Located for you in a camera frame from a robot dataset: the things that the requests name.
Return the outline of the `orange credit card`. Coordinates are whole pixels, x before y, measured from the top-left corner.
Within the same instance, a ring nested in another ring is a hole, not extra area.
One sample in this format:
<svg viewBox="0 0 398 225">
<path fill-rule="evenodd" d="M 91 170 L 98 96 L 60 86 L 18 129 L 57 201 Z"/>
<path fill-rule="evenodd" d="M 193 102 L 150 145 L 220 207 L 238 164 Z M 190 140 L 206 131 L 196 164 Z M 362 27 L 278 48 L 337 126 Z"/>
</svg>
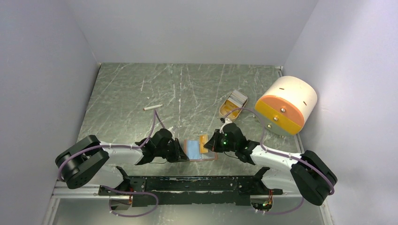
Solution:
<svg viewBox="0 0 398 225">
<path fill-rule="evenodd" d="M 208 135 L 204 134 L 199 137 L 199 152 L 200 154 L 208 153 L 208 149 L 205 147 L 205 144 L 208 142 Z"/>
</svg>

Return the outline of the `brown leather card holder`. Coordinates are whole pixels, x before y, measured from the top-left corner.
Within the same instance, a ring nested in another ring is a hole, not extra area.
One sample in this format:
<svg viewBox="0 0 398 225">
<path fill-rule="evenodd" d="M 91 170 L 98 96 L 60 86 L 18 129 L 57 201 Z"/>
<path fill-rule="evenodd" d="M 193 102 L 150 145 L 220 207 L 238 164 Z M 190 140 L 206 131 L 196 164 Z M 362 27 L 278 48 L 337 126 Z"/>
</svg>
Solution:
<svg viewBox="0 0 398 225">
<path fill-rule="evenodd" d="M 203 146 L 200 141 L 184 140 L 184 153 L 187 155 L 189 161 L 215 161 L 218 159 L 218 155 L 215 152 L 208 151 L 207 153 L 201 153 L 201 147 Z"/>
</svg>

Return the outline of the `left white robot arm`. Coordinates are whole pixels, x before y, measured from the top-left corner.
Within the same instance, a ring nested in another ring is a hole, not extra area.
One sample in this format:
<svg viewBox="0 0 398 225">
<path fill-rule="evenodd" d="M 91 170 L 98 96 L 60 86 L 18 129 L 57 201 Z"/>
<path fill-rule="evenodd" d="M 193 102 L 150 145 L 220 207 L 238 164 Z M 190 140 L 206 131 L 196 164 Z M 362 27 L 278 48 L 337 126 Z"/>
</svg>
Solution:
<svg viewBox="0 0 398 225">
<path fill-rule="evenodd" d="M 58 179 L 69 189 L 95 184 L 123 195 L 133 188 L 122 165 L 145 165 L 155 158 L 169 163 L 189 161 L 179 140 L 162 128 L 131 145 L 101 142 L 95 135 L 89 135 L 61 153 L 55 164 L 59 169 Z"/>
</svg>

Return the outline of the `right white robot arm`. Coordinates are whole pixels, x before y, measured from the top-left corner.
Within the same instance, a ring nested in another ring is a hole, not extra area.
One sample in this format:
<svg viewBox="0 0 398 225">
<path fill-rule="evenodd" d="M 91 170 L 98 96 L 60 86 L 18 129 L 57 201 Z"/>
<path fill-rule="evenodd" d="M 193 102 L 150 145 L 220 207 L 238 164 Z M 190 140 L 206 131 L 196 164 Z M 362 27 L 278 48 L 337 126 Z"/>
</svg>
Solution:
<svg viewBox="0 0 398 225">
<path fill-rule="evenodd" d="M 246 139 L 235 123 L 216 129 L 204 148 L 213 152 L 233 152 L 240 161 L 261 166 L 253 182 L 258 194 L 275 189 L 299 193 L 317 206 L 334 194 L 337 177 L 315 152 L 288 153 L 267 147 Z"/>
</svg>

